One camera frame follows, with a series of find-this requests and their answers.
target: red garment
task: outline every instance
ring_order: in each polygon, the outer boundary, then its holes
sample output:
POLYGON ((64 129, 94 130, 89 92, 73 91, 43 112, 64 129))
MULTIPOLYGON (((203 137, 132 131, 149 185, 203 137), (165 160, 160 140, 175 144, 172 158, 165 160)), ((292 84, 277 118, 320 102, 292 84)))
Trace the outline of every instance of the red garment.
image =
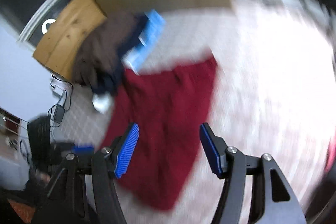
POLYGON ((156 75, 126 70, 115 110, 101 147, 139 125, 139 140, 126 174, 118 182, 144 203, 174 206, 200 147, 199 126, 206 121, 217 62, 178 66, 156 75))

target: blue gripper pad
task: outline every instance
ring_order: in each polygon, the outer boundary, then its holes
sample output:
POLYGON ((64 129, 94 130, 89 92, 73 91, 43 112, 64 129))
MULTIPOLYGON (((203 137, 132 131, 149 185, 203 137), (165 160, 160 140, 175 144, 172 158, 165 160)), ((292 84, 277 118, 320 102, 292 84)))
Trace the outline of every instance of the blue gripper pad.
POLYGON ((221 138, 214 135, 208 123, 203 123, 199 127, 199 138, 201 139, 201 143, 207 156, 212 173, 219 177, 223 173, 221 168, 221 155, 223 152, 225 153, 225 149, 227 147, 226 144, 224 146, 218 147, 218 144, 216 144, 216 139, 221 138))
POLYGON ((126 173, 128 164, 132 158, 133 151, 139 138, 139 126, 132 123, 121 137, 116 148, 117 160, 114 170, 115 177, 120 179, 126 173))

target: screw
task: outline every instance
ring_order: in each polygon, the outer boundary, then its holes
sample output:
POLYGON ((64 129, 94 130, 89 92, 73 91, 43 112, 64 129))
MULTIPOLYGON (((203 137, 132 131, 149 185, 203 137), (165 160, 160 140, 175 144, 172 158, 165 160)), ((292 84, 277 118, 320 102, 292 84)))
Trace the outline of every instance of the screw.
POLYGON ((109 147, 103 147, 103 148, 101 149, 101 152, 102 152, 103 154, 108 154, 108 153, 111 152, 111 148, 109 148, 109 147))
POLYGON ((229 146, 229 147, 227 148, 227 150, 228 150, 230 153, 233 153, 233 154, 237 153, 237 148, 235 148, 234 146, 229 146))
POLYGON ((263 157, 265 160, 271 160, 271 159, 272 159, 272 156, 271 156, 270 154, 268 154, 268 153, 263 154, 262 157, 263 157))
POLYGON ((73 160, 75 158, 75 155, 73 153, 70 153, 68 154, 66 157, 65 157, 67 160, 73 160))

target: clothing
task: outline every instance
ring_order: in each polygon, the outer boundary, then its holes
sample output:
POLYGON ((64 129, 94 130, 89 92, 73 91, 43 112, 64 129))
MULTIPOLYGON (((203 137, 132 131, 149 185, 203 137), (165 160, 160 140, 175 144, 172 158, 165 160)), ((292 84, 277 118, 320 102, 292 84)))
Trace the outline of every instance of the clothing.
POLYGON ((83 41, 73 64, 72 80, 91 86, 96 94, 108 91, 114 95, 124 72, 121 58, 140 43, 138 36, 147 21, 143 13, 117 12, 108 17, 83 41))
POLYGON ((125 71, 115 110, 101 147, 111 145, 128 123, 139 125, 139 140, 127 172, 118 182, 144 203, 172 209, 200 148, 217 63, 214 57, 155 75, 125 71))

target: brown cloth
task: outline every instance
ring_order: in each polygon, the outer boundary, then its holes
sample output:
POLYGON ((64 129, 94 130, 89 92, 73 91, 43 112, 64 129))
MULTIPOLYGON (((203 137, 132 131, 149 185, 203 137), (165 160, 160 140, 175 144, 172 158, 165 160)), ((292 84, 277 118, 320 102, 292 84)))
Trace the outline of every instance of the brown cloth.
POLYGON ((112 74, 120 61, 118 47, 126 43, 139 22, 131 12, 116 12, 93 30, 79 48, 72 80, 80 85, 97 85, 97 71, 112 74))

